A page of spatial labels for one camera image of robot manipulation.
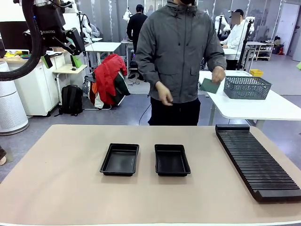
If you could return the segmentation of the person's left hand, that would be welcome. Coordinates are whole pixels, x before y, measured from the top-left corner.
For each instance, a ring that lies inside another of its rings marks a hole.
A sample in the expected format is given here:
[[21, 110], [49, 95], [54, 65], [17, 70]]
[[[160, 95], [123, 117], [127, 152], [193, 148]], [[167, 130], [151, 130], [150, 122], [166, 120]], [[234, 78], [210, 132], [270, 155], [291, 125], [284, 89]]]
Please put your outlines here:
[[212, 82], [220, 83], [225, 78], [225, 70], [221, 66], [216, 66], [212, 71]]

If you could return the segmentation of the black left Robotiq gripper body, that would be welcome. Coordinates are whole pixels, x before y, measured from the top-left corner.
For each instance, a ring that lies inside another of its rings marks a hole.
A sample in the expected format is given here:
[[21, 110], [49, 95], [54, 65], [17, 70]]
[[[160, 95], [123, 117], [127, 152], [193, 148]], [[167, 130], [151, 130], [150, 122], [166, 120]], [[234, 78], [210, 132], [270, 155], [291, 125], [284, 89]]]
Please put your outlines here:
[[64, 47], [67, 43], [65, 9], [55, 4], [34, 6], [34, 16], [41, 34], [42, 44], [45, 47]]

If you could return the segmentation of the person's right hand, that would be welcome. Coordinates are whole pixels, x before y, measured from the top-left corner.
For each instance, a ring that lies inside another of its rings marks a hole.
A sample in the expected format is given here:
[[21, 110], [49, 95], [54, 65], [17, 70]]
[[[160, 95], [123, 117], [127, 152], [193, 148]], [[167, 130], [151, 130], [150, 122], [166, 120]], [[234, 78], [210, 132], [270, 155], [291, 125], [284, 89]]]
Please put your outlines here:
[[173, 105], [173, 97], [171, 95], [170, 90], [160, 81], [158, 81], [155, 85], [160, 101], [163, 105], [172, 106]]

